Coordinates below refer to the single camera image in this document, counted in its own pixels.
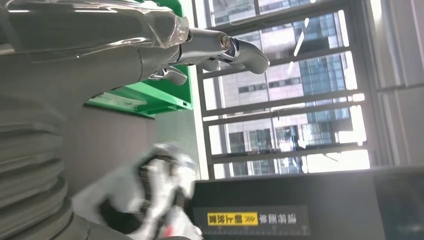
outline metal screw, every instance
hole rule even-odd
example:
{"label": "metal screw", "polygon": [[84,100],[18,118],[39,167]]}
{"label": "metal screw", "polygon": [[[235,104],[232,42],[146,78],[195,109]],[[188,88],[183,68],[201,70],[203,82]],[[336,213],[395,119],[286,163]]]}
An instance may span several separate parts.
{"label": "metal screw", "polygon": [[228,49],[230,47],[230,38],[226,34],[222,33],[219,35],[219,44],[222,49]]}

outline gray wall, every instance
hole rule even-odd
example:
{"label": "gray wall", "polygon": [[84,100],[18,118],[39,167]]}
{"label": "gray wall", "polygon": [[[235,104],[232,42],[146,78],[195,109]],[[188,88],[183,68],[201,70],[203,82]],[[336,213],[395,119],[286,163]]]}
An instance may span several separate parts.
{"label": "gray wall", "polygon": [[[181,152],[190,156],[199,166],[194,112],[191,110],[173,111],[159,114],[155,119],[157,141],[159,143],[176,143],[181,148]],[[200,168],[197,168],[196,174],[200,179]]]}
{"label": "gray wall", "polygon": [[61,129],[64,176],[71,195],[122,164],[136,161],[156,141],[153,119],[84,107]]}

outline glass pane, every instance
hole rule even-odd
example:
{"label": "glass pane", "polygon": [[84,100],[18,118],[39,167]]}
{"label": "glass pane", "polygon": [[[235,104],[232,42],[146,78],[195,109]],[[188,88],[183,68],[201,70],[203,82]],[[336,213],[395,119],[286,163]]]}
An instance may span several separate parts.
{"label": "glass pane", "polygon": [[261,75],[245,71],[204,80],[207,110],[357,88],[350,52],[272,66]]}
{"label": "glass pane", "polygon": [[231,177],[263,176],[269,174],[292,175],[365,170],[369,169],[371,166],[367,150],[353,150],[286,157],[272,160],[215,164],[214,167],[215,178],[224,179]]}
{"label": "glass pane", "polygon": [[[269,60],[349,46],[343,10],[235,36],[255,44]],[[220,69],[230,66],[221,63]]]}
{"label": "glass pane", "polygon": [[209,0],[208,3],[209,27],[255,16],[254,0]]}
{"label": "glass pane", "polygon": [[303,157],[308,173],[363,170],[370,168],[367,150],[314,154]]}
{"label": "glass pane", "polygon": [[209,134],[212,159],[361,146],[367,140],[361,106],[215,125]]}
{"label": "glass pane", "polygon": [[322,0],[259,0],[260,14],[289,9],[301,5],[310,5]]}

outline yellow label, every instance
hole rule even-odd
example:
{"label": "yellow label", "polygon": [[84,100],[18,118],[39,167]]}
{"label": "yellow label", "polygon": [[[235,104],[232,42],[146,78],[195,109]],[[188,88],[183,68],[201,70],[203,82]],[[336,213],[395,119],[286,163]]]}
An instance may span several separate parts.
{"label": "yellow label", "polygon": [[257,226],[257,212],[208,212],[208,226]]}

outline window frame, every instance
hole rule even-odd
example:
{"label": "window frame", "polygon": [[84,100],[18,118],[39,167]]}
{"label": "window frame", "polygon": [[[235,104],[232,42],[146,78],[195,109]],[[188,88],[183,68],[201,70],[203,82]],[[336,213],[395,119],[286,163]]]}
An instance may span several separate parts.
{"label": "window frame", "polygon": [[[357,89],[353,90],[342,90],[328,93],[320,93],[315,95],[305,95],[300,97],[293,97],[289,99],[273,100],[268,102],[253,103],[247,105],[238,105],[226,108],[218,109],[206,109],[205,96],[203,93],[203,80],[209,78],[216,78],[220,76],[236,74],[244,72],[244,70],[226,68],[223,70],[215,72],[203,72],[201,69],[197,70],[197,77],[199,82],[199,92],[200,92],[200,107],[202,117],[213,117],[213,116],[224,116],[224,115],[234,115],[229,118],[218,117],[214,120],[204,120],[203,121],[203,130],[204,130],[204,141],[206,145],[206,159],[208,165],[209,179],[215,179],[214,165],[215,164],[225,164],[225,163],[237,163],[237,162],[247,162],[247,161],[257,161],[257,160],[266,160],[266,159],[280,159],[280,158],[298,158],[311,154],[321,154],[321,153],[332,153],[332,152],[342,152],[342,151],[353,151],[353,150],[368,150],[370,157],[371,166],[377,165],[376,163],[382,162],[382,150],[379,148],[378,143],[378,134],[376,131],[376,117],[373,114],[375,110],[375,105],[368,104],[370,97],[370,87],[369,87],[369,78],[373,75],[369,72],[366,66],[366,58],[369,56],[364,49],[363,39],[366,39],[368,36],[364,29],[367,28],[366,21],[360,21],[358,18],[364,15],[364,8],[361,3],[355,0],[323,0],[315,4],[307,4],[300,6],[293,6],[290,8],[277,10],[270,13],[261,14],[259,13],[259,4],[258,0],[254,0],[256,16],[247,18],[243,20],[243,23],[233,25],[233,24],[223,24],[215,27],[210,27],[211,30],[222,31],[227,33],[230,36],[241,35],[249,32],[259,32],[261,34],[262,29],[272,28],[283,26],[285,24],[293,23],[296,21],[304,20],[305,18],[312,18],[318,16],[324,16],[326,14],[337,13],[340,10],[344,11],[344,17],[346,21],[346,27],[349,38],[349,46],[341,46],[332,49],[324,49],[313,52],[307,52],[300,54],[298,56],[289,56],[286,58],[273,59],[270,61],[270,66],[277,66],[281,64],[289,64],[290,62],[299,62],[308,59],[314,59],[322,56],[330,56],[339,53],[351,52],[353,63],[355,66],[355,75],[357,80]],[[344,97],[351,97],[354,94],[364,94],[365,100],[361,102],[346,101],[346,102],[335,102],[328,105],[317,105],[317,106],[307,106],[304,108],[288,109],[288,110],[275,110],[271,111],[271,108],[292,105],[299,103],[308,103],[320,100],[328,99],[338,99]],[[338,146],[331,146],[325,149],[312,149],[302,152],[279,152],[279,153],[268,153],[260,155],[248,155],[248,156],[234,156],[226,157],[225,154],[211,154],[211,142],[210,142],[210,132],[209,126],[215,125],[224,125],[229,123],[244,122],[251,120],[260,120],[265,118],[276,118],[283,116],[290,116],[303,113],[319,112],[326,111],[331,109],[341,109],[348,108],[352,106],[361,106],[363,110],[363,117],[365,123],[365,129],[367,133],[367,142],[362,146],[354,146],[351,144],[339,144]],[[255,111],[258,109],[269,109],[270,111],[258,113],[258,114],[248,114],[238,116],[236,113],[243,113],[249,111]]]}

